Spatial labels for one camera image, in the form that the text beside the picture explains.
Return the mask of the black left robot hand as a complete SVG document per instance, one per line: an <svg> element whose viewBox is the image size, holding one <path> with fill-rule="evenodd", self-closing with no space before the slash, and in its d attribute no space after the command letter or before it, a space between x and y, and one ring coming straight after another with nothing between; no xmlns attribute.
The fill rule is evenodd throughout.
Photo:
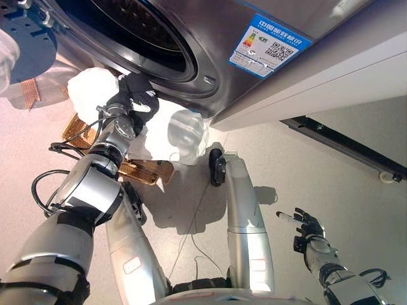
<svg viewBox="0 0 407 305"><path fill-rule="evenodd" d="M151 83L138 74L131 74L118 81L119 92L111 97L107 106L113 104L121 105L126 111L132 109L132 103L146 105L150 112L159 110L159 101L155 95L151 96L148 92L153 91Z"/></svg>

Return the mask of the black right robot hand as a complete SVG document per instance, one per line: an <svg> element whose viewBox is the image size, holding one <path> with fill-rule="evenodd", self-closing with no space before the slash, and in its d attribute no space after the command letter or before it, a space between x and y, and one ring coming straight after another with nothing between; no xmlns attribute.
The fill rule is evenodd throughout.
<svg viewBox="0 0 407 305"><path fill-rule="evenodd" d="M296 207L293 215L277 211L276 216L290 224L294 224L296 231L300 233L293 240L293 250L297 253L305 254L311 237L325 238L324 228L319 221L301 208Z"/></svg>

